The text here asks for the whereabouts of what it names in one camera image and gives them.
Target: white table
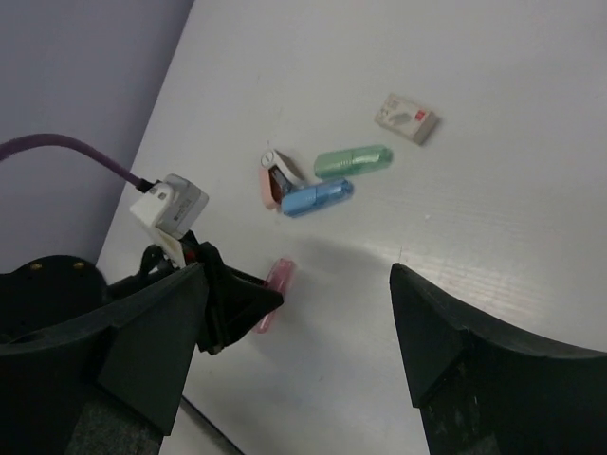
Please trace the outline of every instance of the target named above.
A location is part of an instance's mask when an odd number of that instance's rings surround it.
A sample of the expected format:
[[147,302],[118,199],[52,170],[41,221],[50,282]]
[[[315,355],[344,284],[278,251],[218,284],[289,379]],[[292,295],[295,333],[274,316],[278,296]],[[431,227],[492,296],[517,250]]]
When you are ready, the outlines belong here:
[[[390,303],[402,262],[539,335],[607,350],[604,0],[198,0],[133,167],[211,196],[194,225],[264,277],[300,266],[271,332],[195,355],[185,393],[248,455],[427,452]],[[443,119],[419,148],[373,122],[389,92]],[[355,197],[288,219],[262,206],[268,145],[383,143]],[[127,188],[99,266],[149,244]],[[192,453],[198,453],[196,447]]]

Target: gray wall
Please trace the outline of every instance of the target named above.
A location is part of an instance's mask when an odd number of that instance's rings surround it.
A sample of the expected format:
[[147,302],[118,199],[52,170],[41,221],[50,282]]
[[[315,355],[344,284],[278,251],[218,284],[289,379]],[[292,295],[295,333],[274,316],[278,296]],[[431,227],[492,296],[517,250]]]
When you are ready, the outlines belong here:
[[[192,2],[0,2],[0,141],[67,134],[130,167]],[[0,163],[0,272],[49,254],[96,261],[122,188],[67,150]]]

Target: green marker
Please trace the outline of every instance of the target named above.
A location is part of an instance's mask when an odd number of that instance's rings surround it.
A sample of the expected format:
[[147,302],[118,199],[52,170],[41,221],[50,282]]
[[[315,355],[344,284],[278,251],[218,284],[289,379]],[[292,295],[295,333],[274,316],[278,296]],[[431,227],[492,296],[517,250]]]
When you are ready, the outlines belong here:
[[314,161],[314,174],[323,180],[384,169],[392,163],[392,150],[383,145],[321,154]]

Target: small white box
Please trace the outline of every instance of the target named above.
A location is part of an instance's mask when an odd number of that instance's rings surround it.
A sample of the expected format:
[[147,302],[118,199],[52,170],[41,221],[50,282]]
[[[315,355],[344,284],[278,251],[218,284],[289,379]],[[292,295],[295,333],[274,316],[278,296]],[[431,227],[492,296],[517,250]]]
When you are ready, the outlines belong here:
[[438,122],[438,117],[430,109],[392,93],[377,113],[376,122],[393,133],[421,144]]

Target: blue marker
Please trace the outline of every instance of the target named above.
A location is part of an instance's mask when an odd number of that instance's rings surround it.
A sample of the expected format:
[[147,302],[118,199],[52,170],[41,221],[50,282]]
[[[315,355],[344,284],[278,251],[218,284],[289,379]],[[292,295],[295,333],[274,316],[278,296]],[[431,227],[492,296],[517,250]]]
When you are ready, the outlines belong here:
[[353,192],[354,185],[341,178],[287,194],[283,198],[281,207],[286,216],[295,218],[344,201],[350,198]]

